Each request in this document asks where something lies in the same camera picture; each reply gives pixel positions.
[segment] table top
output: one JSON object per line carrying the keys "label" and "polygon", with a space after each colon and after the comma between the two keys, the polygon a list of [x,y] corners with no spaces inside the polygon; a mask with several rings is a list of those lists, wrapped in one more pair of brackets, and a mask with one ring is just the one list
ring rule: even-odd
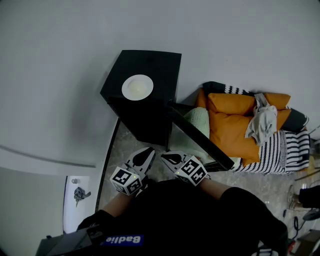
{"label": "table top", "polygon": [[100,93],[106,100],[110,97],[125,99],[123,83],[131,76],[145,75],[152,79],[153,91],[139,102],[166,106],[169,100],[176,99],[181,56],[180,53],[165,51],[123,50]]}

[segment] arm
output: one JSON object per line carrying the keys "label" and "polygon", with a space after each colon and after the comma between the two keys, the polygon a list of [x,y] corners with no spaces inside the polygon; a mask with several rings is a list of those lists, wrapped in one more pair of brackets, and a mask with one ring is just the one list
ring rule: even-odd
{"label": "arm", "polygon": [[117,217],[127,210],[136,195],[137,193],[134,193],[132,195],[118,193],[106,206],[102,208],[102,210],[112,215],[113,217]]}
{"label": "arm", "polygon": [[219,200],[222,194],[230,189],[231,187],[222,183],[219,183],[214,180],[210,180],[208,178],[204,178],[200,184],[198,185],[199,188],[207,193],[208,195],[212,196],[215,200]]}

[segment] sleeve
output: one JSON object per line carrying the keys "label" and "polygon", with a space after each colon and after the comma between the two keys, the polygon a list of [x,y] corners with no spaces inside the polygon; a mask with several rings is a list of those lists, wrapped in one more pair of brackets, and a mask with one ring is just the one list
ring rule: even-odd
{"label": "sleeve", "polygon": [[287,226],[269,211],[266,205],[250,192],[231,187],[219,200],[223,214],[237,222],[243,231],[256,236],[265,245],[286,256],[288,251]]}
{"label": "sleeve", "polygon": [[114,218],[115,217],[113,217],[112,215],[110,215],[106,211],[98,210],[93,215],[85,218],[80,223],[80,225],[78,226],[78,228],[76,230],[81,230],[81,229],[84,229],[84,228],[88,228],[90,226],[94,226],[94,225],[98,225],[98,224],[105,224],[107,222],[112,222],[114,220]]}

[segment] gray cloth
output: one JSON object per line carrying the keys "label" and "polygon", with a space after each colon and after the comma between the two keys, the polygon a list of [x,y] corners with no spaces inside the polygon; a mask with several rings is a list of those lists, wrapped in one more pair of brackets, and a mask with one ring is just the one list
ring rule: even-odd
{"label": "gray cloth", "polygon": [[254,137],[256,144],[262,146],[277,131],[277,109],[271,106],[263,93],[255,94],[254,117],[250,121],[245,138]]}

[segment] blue label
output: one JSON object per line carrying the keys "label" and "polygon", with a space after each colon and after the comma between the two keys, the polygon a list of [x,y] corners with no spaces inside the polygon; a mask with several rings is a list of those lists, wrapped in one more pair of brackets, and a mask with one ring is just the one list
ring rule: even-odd
{"label": "blue label", "polygon": [[142,246],[144,244],[144,235],[111,235],[107,236],[101,246]]}

